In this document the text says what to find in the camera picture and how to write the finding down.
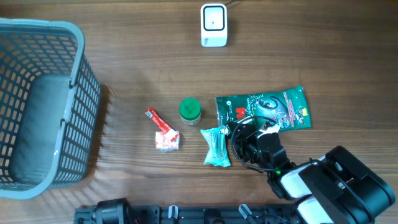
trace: red logo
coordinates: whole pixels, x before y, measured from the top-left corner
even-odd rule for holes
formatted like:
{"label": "red logo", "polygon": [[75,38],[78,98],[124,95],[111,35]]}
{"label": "red logo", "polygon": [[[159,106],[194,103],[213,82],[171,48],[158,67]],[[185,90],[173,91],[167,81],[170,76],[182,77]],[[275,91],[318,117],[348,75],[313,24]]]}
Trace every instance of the red logo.
{"label": "red logo", "polygon": [[236,108],[236,119],[241,119],[246,116],[246,111],[244,108]]}

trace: white device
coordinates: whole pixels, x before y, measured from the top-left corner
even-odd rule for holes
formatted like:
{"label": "white device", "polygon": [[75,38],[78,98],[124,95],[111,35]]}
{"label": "white device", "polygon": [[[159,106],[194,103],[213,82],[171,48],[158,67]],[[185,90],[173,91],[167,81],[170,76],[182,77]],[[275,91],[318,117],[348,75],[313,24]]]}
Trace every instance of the white device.
{"label": "white device", "polygon": [[[319,161],[323,161],[325,158],[325,156],[322,156],[319,158]],[[286,192],[292,198],[300,198],[304,195],[312,194],[311,190],[307,187],[307,185],[305,185],[304,181],[299,176],[299,172],[308,166],[312,165],[309,164],[292,170],[280,179],[280,183],[282,186],[284,186]],[[333,223],[329,215],[314,196],[311,196],[300,203],[300,205],[297,207],[297,210],[308,224]]]}
{"label": "white device", "polygon": [[205,4],[200,9],[201,44],[223,47],[228,37],[226,7],[221,3]]}

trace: gray plastic basket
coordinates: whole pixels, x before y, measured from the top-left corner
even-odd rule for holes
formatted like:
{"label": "gray plastic basket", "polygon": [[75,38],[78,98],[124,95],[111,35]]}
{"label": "gray plastic basket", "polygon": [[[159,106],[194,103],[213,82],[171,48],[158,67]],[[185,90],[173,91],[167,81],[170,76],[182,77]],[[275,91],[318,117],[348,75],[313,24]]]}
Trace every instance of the gray plastic basket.
{"label": "gray plastic basket", "polygon": [[85,175],[101,90],[84,49],[69,22],[0,18],[0,197]]}

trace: green jar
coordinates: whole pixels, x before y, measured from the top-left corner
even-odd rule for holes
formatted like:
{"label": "green jar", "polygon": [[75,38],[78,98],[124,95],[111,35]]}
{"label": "green jar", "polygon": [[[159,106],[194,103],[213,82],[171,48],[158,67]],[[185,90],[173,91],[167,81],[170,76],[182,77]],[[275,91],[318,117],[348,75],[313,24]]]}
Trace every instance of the green jar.
{"label": "green jar", "polygon": [[201,106],[197,99],[186,98],[180,104],[181,120],[186,125],[199,123],[201,116]]}

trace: green lid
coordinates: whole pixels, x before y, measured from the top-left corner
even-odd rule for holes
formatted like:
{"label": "green lid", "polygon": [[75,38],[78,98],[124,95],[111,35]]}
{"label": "green lid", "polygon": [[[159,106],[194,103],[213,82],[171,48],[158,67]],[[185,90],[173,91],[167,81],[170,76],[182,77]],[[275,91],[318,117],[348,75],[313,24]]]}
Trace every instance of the green lid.
{"label": "green lid", "polygon": [[200,116],[201,107],[197,99],[186,98],[180,104],[180,115],[183,119],[194,120]]}

